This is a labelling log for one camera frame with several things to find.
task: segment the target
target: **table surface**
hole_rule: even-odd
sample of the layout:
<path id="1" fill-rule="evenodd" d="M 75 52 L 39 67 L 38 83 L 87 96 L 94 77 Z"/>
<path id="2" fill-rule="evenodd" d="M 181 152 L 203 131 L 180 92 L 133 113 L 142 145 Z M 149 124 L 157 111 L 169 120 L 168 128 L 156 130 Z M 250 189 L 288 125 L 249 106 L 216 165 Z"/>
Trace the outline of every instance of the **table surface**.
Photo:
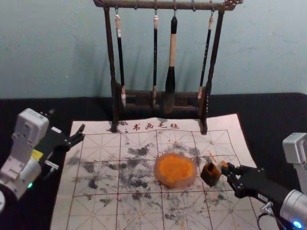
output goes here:
<path id="1" fill-rule="evenodd" d="M 69 134 L 73 120 L 111 120 L 110 98 L 16 99 L 0 100 L 0 165 L 12 146 L 17 115 L 26 108 L 38 112 L 55 108 L 50 123 Z M 238 113 L 250 153 L 267 176 L 290 189 L 300 189 L 296 171 L 286 163 L 282 141 L 293 132 L 307 132 L 307 95 L 300 93 L 213 95 L 210 116 Z M 163 114 L 136 111 L 124 119 L 165 117 Z M 170 114 L 168 118 L 197 118 L 196 112 Z M 64 153 L 54 162 L 63 166 Z M 0 215 L 3 229 L 49 229 L 61 170 L 46 181 L 35 181 L 17 205 Z"/>

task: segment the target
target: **grid paper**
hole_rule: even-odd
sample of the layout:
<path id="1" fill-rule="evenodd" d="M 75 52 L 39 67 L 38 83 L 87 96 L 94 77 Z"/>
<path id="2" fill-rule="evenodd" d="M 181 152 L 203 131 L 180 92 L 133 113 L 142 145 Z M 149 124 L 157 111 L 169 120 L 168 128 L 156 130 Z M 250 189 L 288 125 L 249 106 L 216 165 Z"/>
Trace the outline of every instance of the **grid paper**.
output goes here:
<path id="1" fill-rule="evenodd" d="M 257 229 L 259 201 L 237 199 L 225 177 L 211 188 L 200 178 L 208 162 L 255 166 L 237 115 L 209 118 L 207 135 L 197 120 L 126 121 L 115 134 L 109 122 L 84 123 L 83 143 L 65 159 L 51 229 Z M 190 187 L 169 188 L 155 179 L 155 160 L 168 152 L 198 165 Z M 271 219 L 261 224 L 278 229 Z"/>

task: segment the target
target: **calligraphy brush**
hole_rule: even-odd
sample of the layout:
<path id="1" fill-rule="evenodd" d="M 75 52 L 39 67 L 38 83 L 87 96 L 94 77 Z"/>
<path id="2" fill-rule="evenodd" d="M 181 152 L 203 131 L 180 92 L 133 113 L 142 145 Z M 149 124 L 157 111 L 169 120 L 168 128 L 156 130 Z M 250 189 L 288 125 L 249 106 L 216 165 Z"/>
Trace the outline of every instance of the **calligraphy brush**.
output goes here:
<path id="1" fill-rule="evenodd" d="M 200 83 L 200 89 L 198 90 L 198 95 L 197 95 L 198 100 L 201 98 L 203 76 L 205 74 L 205 69 L 206 69 L 206 62 L 207 62 L 207 56 L 208 56 L 212 25 L 213 25 L 213 13 L 211 14 L 211 17 L 209 19 L 209 28 L 208 28 L 208 34 L 207 34 L 206 47 L 205 47 L 205 55 L 203 57 L 203 64 L 202 64 L 202 70 L 201 70 L 201 83 Z"/>
<path id="2" fill-rule="evenodd" d="M 156 100 L 156 97 L 157 97 L 157 40 L 158 40 L 158 22 L 159 22 L 159 18 L 157 15 L 154 16 L 153 18 L 153 105 L 155 105 L 155 100 Z"/>
<path id="3" fill-rule="evenodd" d="M 163 101 L 163 108 L 166 114 L 172 112 L 175 104 L 175 54 L 176 54 L 176 32 L 177 32 L 177 18 L 173 16 L 171 21 L 171 42 L 169 50 L 169 67 L 165 83 L 165 94 Z"/>
<path id="4" fill-rule="evenodd" d="M 124 64 L 123 64 L 123 51 L 121 47 L 121 30 L 120 30 L 120 17 L 117 13 L 115 16 L 117 43 L 118 43 L 118 56 L 119 56 L 119 70 L 120 70 L 120 84 L 121 84 L 121 101 L 126 106 L 126 90 L 125 90 L 125 78 L 124 78 Z"/>

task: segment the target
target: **teal wall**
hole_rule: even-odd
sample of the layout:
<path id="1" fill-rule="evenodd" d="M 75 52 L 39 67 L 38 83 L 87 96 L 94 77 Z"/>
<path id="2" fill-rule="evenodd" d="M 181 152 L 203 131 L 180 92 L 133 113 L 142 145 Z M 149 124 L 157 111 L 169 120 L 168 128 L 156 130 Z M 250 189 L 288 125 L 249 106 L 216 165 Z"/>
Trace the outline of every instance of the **teal wall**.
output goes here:
<path id="1" fill-rule="evenodd" d="M 307 93 L 306 8 L 305 0 L 246 0 L 226 12 L 212 94 Z M 119 14 L 126 87 L 150 90 L 154 11 Z M 172 14 L 158 10 L 158 90 L 165 86 Z M 178 91 L 198 90 L 209 15 L 177 12 Z M 114 16 L 112 10 L 119 80 Z M 110 96 L 104 25 L 103 9 L 91 0 L 1 0 L 0 98 Z"/>

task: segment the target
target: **orange ink pad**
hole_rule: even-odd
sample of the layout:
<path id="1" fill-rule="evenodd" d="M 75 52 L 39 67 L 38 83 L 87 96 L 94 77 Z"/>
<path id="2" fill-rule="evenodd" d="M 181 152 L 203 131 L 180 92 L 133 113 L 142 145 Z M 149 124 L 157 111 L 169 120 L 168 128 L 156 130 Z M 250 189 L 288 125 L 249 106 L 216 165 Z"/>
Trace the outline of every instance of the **orange ink pad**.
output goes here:
<path id="1" fill-rule="evenodd" d="M 159 157 L 154 165 L 154 175 L 163 184 L 184 188 L 194 183 L 197 166 L 190 158 L 175 153 Z"/>

